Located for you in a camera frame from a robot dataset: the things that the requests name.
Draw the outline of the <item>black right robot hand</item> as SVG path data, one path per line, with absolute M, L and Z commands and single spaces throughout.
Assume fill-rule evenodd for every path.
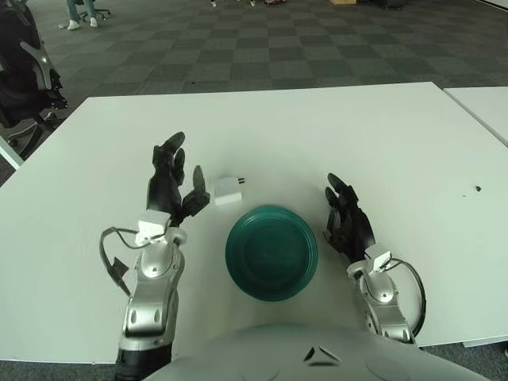
M 325 196 L 330 211 L 325 239 L 351 263 L 363 260 L 365 250 L 375 244 L 370 221 L 359 207 L 359 199 L 351 185 L 333 173 L 329 173 L 327 179 L 330 186 L 325 188 Z

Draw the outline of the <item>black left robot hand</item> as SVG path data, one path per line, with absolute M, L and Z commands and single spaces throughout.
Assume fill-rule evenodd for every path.
M 169 214 L 171 227 L 179 227 L 187 217 L 195 216 L 210 203 L 210 193 L 199 165 L 193 171 L 193 189 L 185 197 L 179 192 L 185 178 L 184 141 L 184 132 L 177 132 L 162 145 L 156 145 L 152 154 L 154 174 L 148 182 L 146 209 Z

